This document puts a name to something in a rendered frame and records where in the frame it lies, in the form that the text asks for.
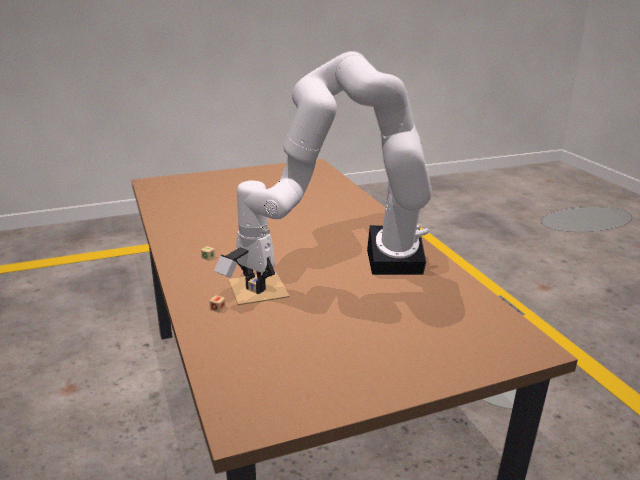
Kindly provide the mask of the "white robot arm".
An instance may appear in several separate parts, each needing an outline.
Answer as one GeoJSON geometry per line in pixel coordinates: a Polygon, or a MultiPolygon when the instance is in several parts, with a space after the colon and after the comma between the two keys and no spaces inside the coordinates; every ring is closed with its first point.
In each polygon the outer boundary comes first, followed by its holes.
{"type": "Polygon", "coordinates": [[[432,193],[420,138],[403,82],[376,71],[357,52],[332,59],[294,86],[292,99],[298,109],[283,146],[290,157],[272,188],[259,181],[238,185],[239,234],[249,238],[269,234],[267,217],[282,219],[301,201],[337,112],[333,96],[343,90],[354,102],[376,107],[388,176],[383,229],[376,245],[389,257],[410,257],[418,250],[418,238],[429,234],[429,229],[419,230],[417,225],[420,209],[432,193]]]}

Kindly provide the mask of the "tan flat mat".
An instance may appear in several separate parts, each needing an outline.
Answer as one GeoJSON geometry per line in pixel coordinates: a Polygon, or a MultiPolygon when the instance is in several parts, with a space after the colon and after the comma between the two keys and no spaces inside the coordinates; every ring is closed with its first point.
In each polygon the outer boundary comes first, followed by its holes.
{"type": "Polygon", "coordinates": [[[238,305],[290,297],[277,272],[265,280],[266,290],[257,294],[246,289],[245,277],[229,279],[238,305]]]}

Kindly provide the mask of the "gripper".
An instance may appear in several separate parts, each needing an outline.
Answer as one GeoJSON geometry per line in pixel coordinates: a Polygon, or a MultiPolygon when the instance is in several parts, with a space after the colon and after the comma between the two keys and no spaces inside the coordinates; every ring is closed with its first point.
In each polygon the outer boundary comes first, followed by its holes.
{"type": "Polygon", "coordinates": [[[237,259],[237,264],[243,270],[243,275],[246,276],[247,290],[249,290],[248,281],[255,277],[253,270],[257,272],[256,293],[260,294],[266,290],[265,279],[275,274],[273,269],[275,261],[271,235],[265,234],[255,238],[239,235],[238,231],[236,249],[242,247],[249,250],[249,252],[237,259]],[[261,275],[261,272],[263,275],[261,275]]]}

